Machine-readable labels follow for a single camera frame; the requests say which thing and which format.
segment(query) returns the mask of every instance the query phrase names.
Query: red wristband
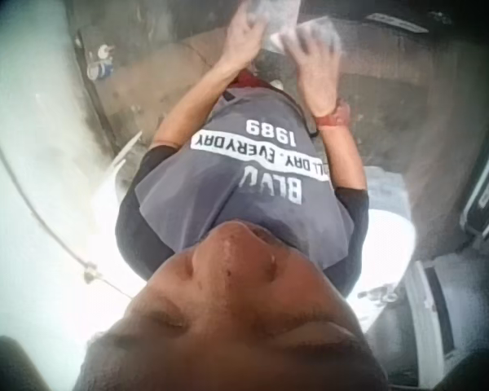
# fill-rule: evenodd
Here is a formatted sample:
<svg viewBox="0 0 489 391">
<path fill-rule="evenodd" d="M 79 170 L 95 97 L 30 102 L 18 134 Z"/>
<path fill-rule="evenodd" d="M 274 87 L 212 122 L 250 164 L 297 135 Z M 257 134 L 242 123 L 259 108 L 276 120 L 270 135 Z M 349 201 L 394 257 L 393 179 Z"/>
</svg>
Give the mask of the red wristband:
<svg viewBox="0 0 489 391">
<path fill-rule="evenodd" d="M 315 117 L 317 127 L 320 126 L 350 126 L 350 105 L 343 99 L 337 100 L 335 110 L 326 116 Z"/>
</svg>

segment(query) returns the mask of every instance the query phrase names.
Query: nose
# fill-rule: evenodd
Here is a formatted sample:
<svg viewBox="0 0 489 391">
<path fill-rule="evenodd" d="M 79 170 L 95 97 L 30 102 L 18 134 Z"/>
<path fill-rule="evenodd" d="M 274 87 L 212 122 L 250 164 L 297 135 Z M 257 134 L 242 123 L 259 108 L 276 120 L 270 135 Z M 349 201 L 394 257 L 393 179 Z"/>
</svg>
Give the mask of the nose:
<svg viewBox="0 0 489 391">
<path fill-rule="evenodd" d="M 268 235 L 261 228 L 243 222 L 218 226 L 193 254 L 194 278 L 210 291 L 271 283 L 277 270 L 278 248 Z"/>
</svg>

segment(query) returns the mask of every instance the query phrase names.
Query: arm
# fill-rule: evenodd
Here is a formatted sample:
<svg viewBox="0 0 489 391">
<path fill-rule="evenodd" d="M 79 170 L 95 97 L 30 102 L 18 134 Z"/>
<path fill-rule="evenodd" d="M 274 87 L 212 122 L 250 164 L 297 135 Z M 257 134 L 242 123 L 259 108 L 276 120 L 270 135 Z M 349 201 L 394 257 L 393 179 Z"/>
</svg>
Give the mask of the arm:
<svg viewBox="0 0 489 391">
<path fill-rule="evenodd" d="M 335 188 L 367 190 L 368 183 L 359 150 L 346 126 L 320 126 L 330 175 Z"/>
<path fill-rule="evenodd" d="M 265 20 L 253 25 L 248 18 L 249 2 L 242 2 L 227 31 L 221 59 L 179 101 L 161 123 L 150 148 L 166 145 L 179 149 L 203 126 L 219 97 L 261 50 L 267 27 Z"/>
<path fill-rule="evenodd" d="M 322 118 L 335 112 L 340 53 L 319 40 L 316 34 L 304 30 L 284 34 L 282 39 L 285 49 L 297 63 L 299 90 L 313 117 Z M 366 190 L 363 163 L 348 127 L 321 125 L 319 132 L 333 185 Z"/>
</svg>

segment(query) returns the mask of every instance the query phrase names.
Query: white wall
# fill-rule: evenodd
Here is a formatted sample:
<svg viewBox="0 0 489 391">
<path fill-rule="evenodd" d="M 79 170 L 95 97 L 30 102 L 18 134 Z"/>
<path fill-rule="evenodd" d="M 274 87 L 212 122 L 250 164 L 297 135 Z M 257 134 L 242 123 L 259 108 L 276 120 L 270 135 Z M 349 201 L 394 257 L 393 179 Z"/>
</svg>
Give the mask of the white wall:
<svg viewBox="0 0 489 391">
<path fill-rule="evenodd" d="M 112 232 L 101 244 L 106 251 L 96 240 L 105 227 L 91 201 L 112 159 L 98 127 L 63 0 L 8 2 L 0 10 L 0 149 L 35 209 L 73 251 L 88 260 L 103 254 L 92 261 L 126 272 Z M 137 292 L 143 283 L 126 274 L 122 282 Z M 127 304 L 104 283 L 84 283 L 83 269 L 34 219 L 0 159 L 0 336 L 19 341 L 52 389 L 68 390 L 86 342 Z"/>
</svg>

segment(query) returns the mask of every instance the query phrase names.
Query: wrist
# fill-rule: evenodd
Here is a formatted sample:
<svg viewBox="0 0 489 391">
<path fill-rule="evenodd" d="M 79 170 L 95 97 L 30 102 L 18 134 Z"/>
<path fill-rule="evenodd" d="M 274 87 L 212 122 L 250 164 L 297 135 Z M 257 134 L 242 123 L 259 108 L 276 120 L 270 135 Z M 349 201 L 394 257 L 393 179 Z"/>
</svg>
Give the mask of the wrist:
<svg viewBox="0 0 489 391">
<path fill-rule="evenodd" d="M 324 116 L 314 116 L 317 127 L 333 128 L 337 126 L 350 126 L 350 105 L 342 99 L 337 99 L 335 108 Z"/>
<path fill-rule="evenodd" d="M 241 69 L 238 69 L 234 64 L 221 58 L 211 69 L 214 75 L 223 80 L 234 80 Z"/>
</svg>

